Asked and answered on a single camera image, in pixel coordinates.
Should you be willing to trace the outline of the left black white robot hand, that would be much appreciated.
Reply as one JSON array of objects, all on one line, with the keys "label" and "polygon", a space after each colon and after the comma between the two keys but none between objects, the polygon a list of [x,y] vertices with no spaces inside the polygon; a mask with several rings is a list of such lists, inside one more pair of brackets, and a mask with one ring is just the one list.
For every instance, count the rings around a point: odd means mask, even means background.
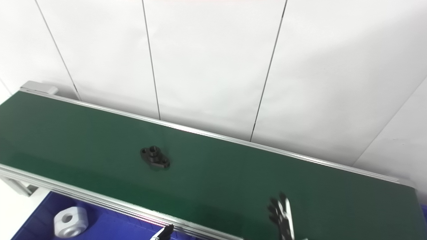
[{"label": "left black white robot hand", "polygon": [[174,227],[175,226],[173,224],[166,225],[161,230],[159,230],[157,233],[155,233],[151,237],[151,240],[170,240],[171,235],[174,232]]}]

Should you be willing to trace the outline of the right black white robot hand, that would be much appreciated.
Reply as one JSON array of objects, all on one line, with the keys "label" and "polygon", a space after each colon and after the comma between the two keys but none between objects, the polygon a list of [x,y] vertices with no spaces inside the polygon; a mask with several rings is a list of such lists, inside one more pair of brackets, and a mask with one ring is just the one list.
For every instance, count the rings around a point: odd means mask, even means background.
[{"label": "right black white robot hand", "polygon": [[294,240],[294,224],[290,201],[283,193],[279,193],[279,198],[270,198],[270,204],[267,207],[269,219],[278,227],[279,240]]}]

